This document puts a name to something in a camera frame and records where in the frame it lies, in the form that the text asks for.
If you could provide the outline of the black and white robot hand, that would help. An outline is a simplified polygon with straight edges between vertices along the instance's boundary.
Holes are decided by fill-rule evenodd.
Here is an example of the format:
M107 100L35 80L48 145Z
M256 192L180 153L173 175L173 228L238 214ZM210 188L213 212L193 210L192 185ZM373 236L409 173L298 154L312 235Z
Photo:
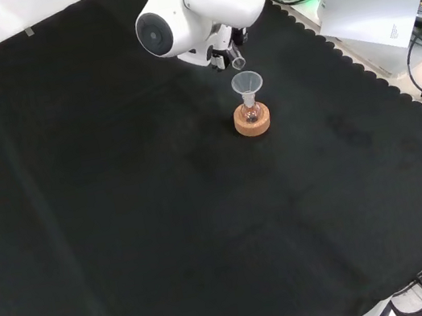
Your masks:
M248 31L224 24L214 24L207 44L213 46L208 50L210 67L218 72L225 71L230 66L235 70L242 70L246 66L239 47L248 39Z

